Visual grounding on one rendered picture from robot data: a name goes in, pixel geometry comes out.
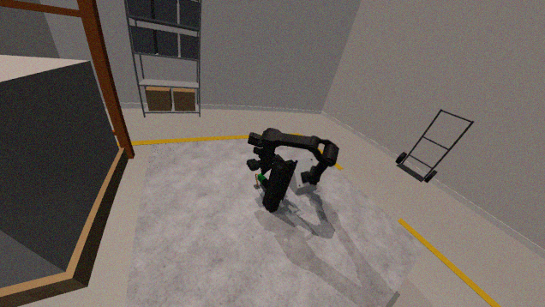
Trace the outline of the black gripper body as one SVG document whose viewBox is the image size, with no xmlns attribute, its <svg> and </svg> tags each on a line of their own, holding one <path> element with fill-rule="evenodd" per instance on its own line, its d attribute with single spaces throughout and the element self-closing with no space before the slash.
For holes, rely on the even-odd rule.
<svg viewBox="0 0 545 307">
<path fill-rule="evenodd" d="M 247 160 L 247 166 L 249 167 L 250 171 L 256 171 L 260 167 L 264 168 L 266 165 L 271 166 L 273 162 L 283 160 L 278 154 L 275 153 L 266 153 L 263 149 L 261 149 L 261 160 Z"/>
</svg>

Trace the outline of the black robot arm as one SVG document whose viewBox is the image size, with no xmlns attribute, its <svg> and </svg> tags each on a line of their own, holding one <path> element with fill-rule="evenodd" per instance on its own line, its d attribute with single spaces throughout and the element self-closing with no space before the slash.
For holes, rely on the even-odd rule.
<svg viewBox="0 0 545 307">
<path fill-rule="evenodd" d="M 318 149 L 319 143 L 325 145 L 322 154 Z M 333 167 L 336 164 L 339 150 L 339 147 L 330 140 L 320 139 L 315 135 L 285 134 L 274 128 L 267 128 L 267 130 L 263 131 L 262 135 L 250 132 L 248 144 L 256 146 L 254 147 L 254 154 L 258 154 L 259 158 L 262 154 L 261 149 L 266 153 L 272 154 L 275 152 L 275 148 L 279 146 L 303 148 L 312 152 L 316 160 L 319 161 L 317 166 L 312 166 L 310 172 L 301 173 L 302 183 L 309 183 L 309 185 L 316 185 L 326 168 L 328 166 Z"/>
</svg>

